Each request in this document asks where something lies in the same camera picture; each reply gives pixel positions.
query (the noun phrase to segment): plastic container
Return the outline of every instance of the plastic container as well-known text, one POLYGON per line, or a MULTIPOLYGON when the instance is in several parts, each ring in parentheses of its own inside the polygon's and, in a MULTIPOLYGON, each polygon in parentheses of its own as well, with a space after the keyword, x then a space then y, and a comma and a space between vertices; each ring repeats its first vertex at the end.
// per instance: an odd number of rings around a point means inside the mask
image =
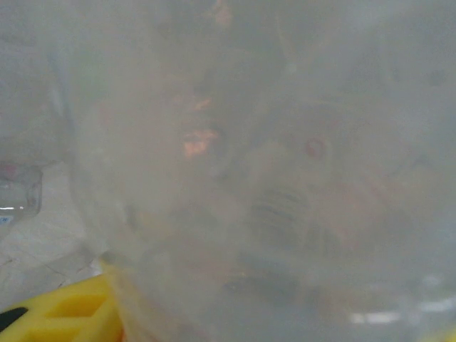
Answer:
POLYGON ((0 240, 13 224, 40 212, 42 177, 37 167, 0 162, 0 240))
POLYGON ((454 1, 36 3, 129 342, 455 323, 454 1))

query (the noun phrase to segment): black object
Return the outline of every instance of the black object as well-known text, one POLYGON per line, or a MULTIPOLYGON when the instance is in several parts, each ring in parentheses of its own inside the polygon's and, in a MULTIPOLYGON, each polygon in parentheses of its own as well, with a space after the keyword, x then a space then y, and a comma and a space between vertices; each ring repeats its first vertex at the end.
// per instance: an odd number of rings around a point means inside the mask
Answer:
POLYGON ((20 319, 27 311, 27 308, 21 307, 0 313, 0 333, 20 319))

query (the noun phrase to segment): white surface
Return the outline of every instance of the white surface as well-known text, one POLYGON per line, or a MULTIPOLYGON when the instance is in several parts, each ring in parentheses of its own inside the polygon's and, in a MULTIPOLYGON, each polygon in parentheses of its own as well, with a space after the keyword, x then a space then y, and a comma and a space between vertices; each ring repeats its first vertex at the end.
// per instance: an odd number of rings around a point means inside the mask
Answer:
POLYGON ((98 265, 84 247, 85 237, 65 166, 45 169, 41 212, 18 222, 0 242, 0 310, 98 274, 98 265))

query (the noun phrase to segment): blurry object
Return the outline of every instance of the blurry object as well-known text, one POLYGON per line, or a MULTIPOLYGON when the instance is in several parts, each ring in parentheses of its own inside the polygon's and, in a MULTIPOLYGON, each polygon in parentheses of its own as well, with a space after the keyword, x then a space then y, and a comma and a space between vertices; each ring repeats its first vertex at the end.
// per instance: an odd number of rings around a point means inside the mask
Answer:
POLYGON ((456 81, 456 37, 450 32, 456 29, 455 15, 454 4, 443 1, 380 28, 381 74, 392 91, 401 84, 408 89, 452 89, 456 81))
POLYGON ((129 341, 411 342, 447 325, 423 307, 456 293, 456 173, 440 162, 456 141, 429 141, 456 106, 453 44, 424 70, 434 53, 413 27, 443 14, 408 0, 42 3, 76 123, 73 193, 106 242, 129 341), (411 82, 384 79, 396 66, 411 82), (422 285, 434 275, 444 293, 422 285))
POLYGON ((39 213, 41 178, 37 167, 0 162, 0 239, 12 224, 39 213))
POLYGON ((63 121, 49 105, 51 79, 24 4, 0 7, 0 160, 41 166, 63 157, 63 121))

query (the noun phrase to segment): yellow plastic object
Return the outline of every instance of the yellow plastic object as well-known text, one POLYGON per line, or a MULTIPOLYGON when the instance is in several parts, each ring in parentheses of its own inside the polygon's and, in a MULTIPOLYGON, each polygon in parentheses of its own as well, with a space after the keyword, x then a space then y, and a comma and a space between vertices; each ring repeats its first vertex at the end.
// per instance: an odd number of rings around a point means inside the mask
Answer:
POLYGON ((120 342, 123 329, 104 276, 29 299, 28 311, 0 332, 0 342, 120 342))
POLYGON ((428 338, 423 342, 456 342, 456 328, 452 329, 449 333, 447 332, 433 338, 428 338))

